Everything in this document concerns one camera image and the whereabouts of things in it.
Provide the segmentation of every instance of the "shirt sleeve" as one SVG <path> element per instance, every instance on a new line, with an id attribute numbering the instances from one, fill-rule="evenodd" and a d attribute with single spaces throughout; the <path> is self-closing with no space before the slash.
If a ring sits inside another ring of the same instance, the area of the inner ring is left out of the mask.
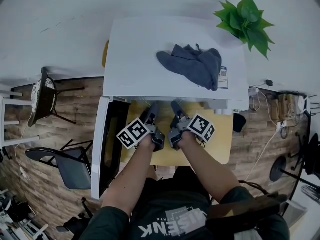
<path id="1" fill-rule="evenodd" d="M 225 195 L 225 197 L 221 200 L 221 204 L 241 202 L 253 198 L 254 197 L 246 188 L 238 186 Z M 258 223 L 258 227 L 260 228 L 258 233 L 263 240 L 290 240 L 288 225 L 284 218 L 278 214 L 272 215 L 260 221 Z"/>
<path id="2" fill-rule="evenodd" d="M 124 211 L 103 207 L 90 220 L 80 240 L 119 240 L 128 225 L 129 216 Z"/>

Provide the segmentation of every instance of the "person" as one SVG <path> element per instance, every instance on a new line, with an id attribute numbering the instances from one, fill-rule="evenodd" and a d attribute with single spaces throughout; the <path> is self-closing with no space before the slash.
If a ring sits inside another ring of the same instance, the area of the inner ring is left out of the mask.
<path id="1" fill-rule="evenodd" d="M 150 166 L 155 145 L 147 135 L 102 196 L 102 207 L 80 240 L 214 239 L 204 226 L 211 206 L 209 194 L 220 204 L 253 197 L 198 144 L 193 133 L 183 132 L 178 146 L 194 171 L 178 167 L 173 178 L 157 181 Z M 290 239 L 279 215 L 266 218 L 263 230 L 251 231 L 253 236 L 243 239 Z"/>

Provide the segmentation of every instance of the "yellow mat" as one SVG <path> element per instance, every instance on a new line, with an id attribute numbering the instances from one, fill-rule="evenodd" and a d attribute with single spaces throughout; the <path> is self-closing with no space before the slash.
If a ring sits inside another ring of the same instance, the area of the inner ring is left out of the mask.
<path id="1" fill-rule="evenodd" d="M 134 119 L 140 117 L 141 113 L 148 107 L 145 102 L 132 102 L 127 118 L 127 125 Z M 183 102 L 181 104 L 183 110 L 192 118 L 199 113 L 209 121 L 213 122 L 215 133 L 211 141 L 205 145 L 205 150 L 218 162 L 225 165 L 229 162 L 230 150 L 233 135 L 233 115 L 216 115 L 213 110 L 205 110 L 201 103 Z M 156 125 L 165 135 L 164 149 L 153 153 L 151 165 L 153 166 L 189 166 L 189 162 L 181 150 L 176 151 L 170 147 L 167 135 L 170 131 L 170 124 L 174 118 L 170 104 L 166 107 L 160 107 L 159 117 Z M 128 163 L 135 149 L 127 150 L 122 147 L 121 162 Z"/>

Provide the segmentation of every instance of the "person's right arm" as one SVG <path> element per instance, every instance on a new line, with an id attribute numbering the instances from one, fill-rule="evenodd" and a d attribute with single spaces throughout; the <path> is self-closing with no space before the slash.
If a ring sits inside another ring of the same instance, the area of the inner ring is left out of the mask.
<path id="1" fill-rule="evenodd" d="M 236 176 L 221 163 L 216 161 L 196 141 L 193 133 L 185 131 L 178 143 L 195 174 L 208 193 L 217 202 L 240 184 Z"/>

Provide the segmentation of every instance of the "hand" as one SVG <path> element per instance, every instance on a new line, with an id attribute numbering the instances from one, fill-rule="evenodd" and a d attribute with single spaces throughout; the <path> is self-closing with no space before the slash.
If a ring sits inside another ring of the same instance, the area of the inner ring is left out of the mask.
<path id="1" fill-rule="evenodd" d="M 184 147 L 187 144 L 197 143 L 196 136 L 191 131 L 184 131 L 182 133 L 182 140 L 178 142 L 179 148 Z"/>
<path id="2" fill-rule="evenodd" d="M 148 148 L 152 151 L 155 150 L 156 145 L 152 142 L 151 134 L 148 134 L 141 140 L 141 142 L 139 143 L 139 147 Z"/>

